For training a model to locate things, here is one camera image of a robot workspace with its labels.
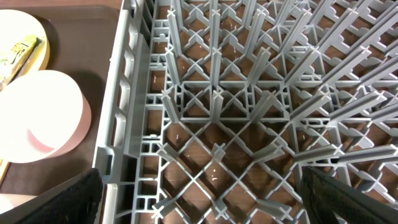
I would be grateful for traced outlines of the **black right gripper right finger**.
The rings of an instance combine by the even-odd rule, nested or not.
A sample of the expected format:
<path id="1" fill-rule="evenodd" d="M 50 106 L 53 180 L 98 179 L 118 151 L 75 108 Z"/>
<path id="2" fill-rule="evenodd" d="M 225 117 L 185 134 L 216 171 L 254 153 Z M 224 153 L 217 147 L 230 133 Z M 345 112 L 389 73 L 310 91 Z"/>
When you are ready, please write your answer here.
<path id="1" fill-rule="evenodd" d="M 326 173 L 306 167 L 300 183 L 310 223 L 397 223 L 397 210 Z"/>

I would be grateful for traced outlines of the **green yellow snack wrapper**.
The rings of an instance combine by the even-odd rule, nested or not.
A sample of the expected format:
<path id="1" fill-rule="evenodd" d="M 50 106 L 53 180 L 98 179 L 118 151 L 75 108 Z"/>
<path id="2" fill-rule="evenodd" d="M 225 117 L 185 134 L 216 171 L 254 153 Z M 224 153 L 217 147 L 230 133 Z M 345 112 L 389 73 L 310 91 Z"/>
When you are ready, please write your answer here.
<path id="1" fill-rule="evenodd" d="M 37 43 L 37 36 L 31 34 L 1 52 L 1 90 L 16 76 L 25 64 Z"/>

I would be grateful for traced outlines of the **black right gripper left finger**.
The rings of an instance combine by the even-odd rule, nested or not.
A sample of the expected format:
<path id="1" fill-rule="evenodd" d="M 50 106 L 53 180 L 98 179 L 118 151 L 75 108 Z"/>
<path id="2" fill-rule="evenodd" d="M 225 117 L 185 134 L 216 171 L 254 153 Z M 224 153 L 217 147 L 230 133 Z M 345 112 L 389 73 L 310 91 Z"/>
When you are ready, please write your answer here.
<path id="1" fill-rule="evenodd" d="M 90 168 L 32 200 L 1 214 L 1 223 L 94 223 L 103 182 Z"/>

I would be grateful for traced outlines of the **pink bowl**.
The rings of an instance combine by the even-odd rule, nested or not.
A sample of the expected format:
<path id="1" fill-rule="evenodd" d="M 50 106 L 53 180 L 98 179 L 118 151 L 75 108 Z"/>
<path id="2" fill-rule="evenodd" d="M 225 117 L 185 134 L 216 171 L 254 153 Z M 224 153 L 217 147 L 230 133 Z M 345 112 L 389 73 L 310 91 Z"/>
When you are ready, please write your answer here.
<path id="1" fill-rule="evenodd" d="M 1 91 L 1 159 L 28 163 L 76 148 L 91 125 L 77 82 L 62 72 L 24 75 Z"/>

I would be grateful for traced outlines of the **wooden chopstick with pattern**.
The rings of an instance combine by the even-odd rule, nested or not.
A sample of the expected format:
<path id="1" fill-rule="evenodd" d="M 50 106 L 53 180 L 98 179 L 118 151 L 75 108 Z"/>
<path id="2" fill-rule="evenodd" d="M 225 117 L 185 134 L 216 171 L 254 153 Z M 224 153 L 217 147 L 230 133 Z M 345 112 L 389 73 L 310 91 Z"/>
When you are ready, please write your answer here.
<path id="1" fill-rule="evenodd" d="M 9 165 L 10 165 L 10 163 L 8 161 L 5 161 L 5 160 L 0 161 L 0 184 L 3 182 L 3 180 L 7 174 Z"/>

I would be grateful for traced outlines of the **white green cup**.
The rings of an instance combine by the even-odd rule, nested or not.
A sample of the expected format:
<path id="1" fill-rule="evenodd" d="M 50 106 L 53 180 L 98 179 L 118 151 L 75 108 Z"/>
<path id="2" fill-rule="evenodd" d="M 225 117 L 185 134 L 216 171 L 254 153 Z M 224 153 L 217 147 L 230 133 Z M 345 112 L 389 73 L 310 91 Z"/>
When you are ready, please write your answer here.
<path id="1" fill-rule="evenodd" d="M 36 198 L 35 195 L 0 194 L 0 214 Z"/>

